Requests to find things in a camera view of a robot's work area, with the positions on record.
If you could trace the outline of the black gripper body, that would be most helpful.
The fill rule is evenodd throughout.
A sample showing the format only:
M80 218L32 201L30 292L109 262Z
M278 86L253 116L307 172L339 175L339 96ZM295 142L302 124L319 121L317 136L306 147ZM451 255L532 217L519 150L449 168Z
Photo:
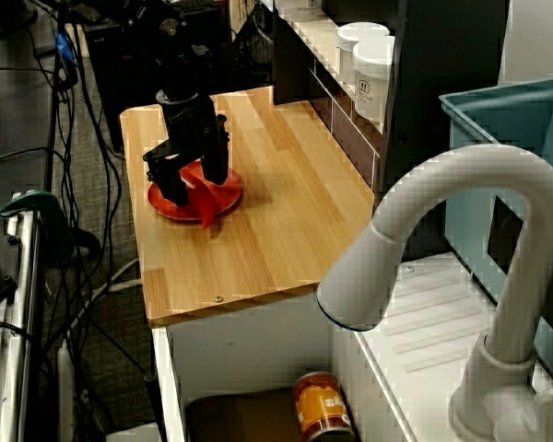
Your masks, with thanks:
M152 165L160 159L174 159L181 169L195 162L220 139L229 142L227 117L217 114L209 96L195 94L188 99L171 100L161 90L156 99L162 108L168 139L143 155L152 180Z

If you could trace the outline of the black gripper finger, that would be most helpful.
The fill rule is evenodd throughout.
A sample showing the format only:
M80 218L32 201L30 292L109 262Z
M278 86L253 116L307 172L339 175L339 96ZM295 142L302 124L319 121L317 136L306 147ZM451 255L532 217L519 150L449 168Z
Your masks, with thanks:
M157 184L164 199L182 207L189 203L189 197L180 170L180 164L174 159L154 161L152 180Z
M201 157L204 177L216 185L222 185L228 178L229 149L228 141L220 139Z

